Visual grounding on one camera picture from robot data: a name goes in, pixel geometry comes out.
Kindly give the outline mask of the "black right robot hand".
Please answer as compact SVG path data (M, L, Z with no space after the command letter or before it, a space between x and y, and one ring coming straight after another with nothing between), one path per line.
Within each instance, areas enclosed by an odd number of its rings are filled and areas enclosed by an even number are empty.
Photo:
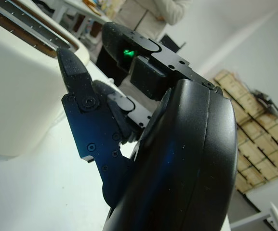
M235 186L237 124L220 87L162 44L107 22L103 47L145 96L92 80L69 49L56 50L62 104L81 159L95 161L110 211L105 231L219 231Z

